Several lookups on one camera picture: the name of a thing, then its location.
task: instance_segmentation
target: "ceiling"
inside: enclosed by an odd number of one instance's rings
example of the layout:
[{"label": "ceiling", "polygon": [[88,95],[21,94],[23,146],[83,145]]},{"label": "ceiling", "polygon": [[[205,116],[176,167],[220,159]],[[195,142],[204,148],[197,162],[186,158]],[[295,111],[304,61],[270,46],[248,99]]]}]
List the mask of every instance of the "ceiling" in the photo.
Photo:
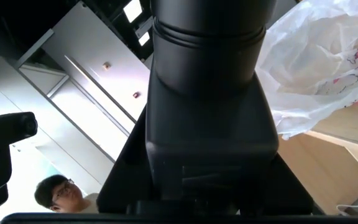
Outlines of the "ceiling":
[{"label": "ceiling", "polygon": [[[79,0],[0,0],[0,29],[23,52],[52,28]],[[150,0],[83,0],[83,2],[135,53],[146,59],[153,52],[152,33],[136,34],[151,17]],[[138,16],[130,15],[136,9]]]}]

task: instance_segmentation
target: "white plastic bag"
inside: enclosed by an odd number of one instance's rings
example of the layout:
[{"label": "white plastic bag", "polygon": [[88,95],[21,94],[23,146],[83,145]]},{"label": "white plastic bag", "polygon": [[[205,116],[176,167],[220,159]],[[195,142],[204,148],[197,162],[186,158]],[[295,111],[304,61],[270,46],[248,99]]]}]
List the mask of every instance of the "white plastic bag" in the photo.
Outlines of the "white plastic bag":
[{"label": "white plastic bag", "polygon": [[279,134],[358,103],[358,0],[304,0],[268,31],[256,72]]}]

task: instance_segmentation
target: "white cable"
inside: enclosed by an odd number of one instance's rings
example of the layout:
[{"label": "white cable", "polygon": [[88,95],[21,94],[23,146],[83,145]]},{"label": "white cable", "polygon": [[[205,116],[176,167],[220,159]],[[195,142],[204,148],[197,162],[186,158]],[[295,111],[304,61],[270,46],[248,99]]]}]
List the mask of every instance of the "white cable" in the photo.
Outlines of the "white cable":
[{"label": "white cable", "polygon": [[349,216],[348,213],[341,211],[340,208],[358,208],[358,205],[336,205],[336,209],[339,211],[341,215]]}]

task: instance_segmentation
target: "cabinet door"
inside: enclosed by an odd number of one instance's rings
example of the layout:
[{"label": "cabinet door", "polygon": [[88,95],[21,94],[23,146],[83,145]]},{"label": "cabinet door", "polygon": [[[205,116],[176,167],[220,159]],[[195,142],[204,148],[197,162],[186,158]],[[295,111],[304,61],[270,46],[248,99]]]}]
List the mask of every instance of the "cabinet door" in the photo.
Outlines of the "cabinet door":
[{"label": "cabinet door", "polygon": [[[53,31],[42,47],[46,53],[85,88],[86,82],[94,79],[137,119],[146,104],[150,72],[131,50],[81,3]],[[84,71],[67,58],[75,60]]]}]

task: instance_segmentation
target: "ceiling light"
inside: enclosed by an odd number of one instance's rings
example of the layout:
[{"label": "ceiling light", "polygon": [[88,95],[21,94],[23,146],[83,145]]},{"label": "ceiling light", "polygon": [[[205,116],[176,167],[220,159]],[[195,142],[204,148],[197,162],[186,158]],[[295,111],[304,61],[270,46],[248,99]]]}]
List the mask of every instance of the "ceiling light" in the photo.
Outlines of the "ceiling light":
[{"label": "ceiling light", "polygon": [[146,32],[140,39],[139,39],[139,43],[141,46],[143,46],[144,44],[146,44],[147,41],[150,40],[150,35],[148,32]]},{"label": "ceiling light", "polygon": [[130,3],[128,3],[127,6],[124,7],[124,12],[129,22],[134,21],[142,13],[142,6],[140,5],[140,1],[132,0]]}]

